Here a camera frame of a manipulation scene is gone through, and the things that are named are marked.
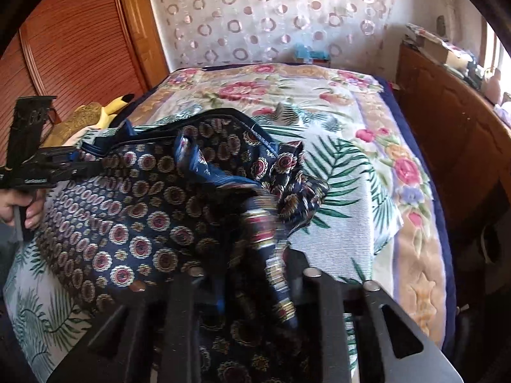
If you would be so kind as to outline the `person's left hand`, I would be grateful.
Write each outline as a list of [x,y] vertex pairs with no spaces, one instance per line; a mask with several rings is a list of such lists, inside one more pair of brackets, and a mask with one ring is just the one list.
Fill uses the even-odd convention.
[[42,220],[46,192],[40,189],[32,194],[23,193],[15,189],[2,189],[0,193],[1,221],[14,226],[14,208],[25,207],[25,227],[33,229]]

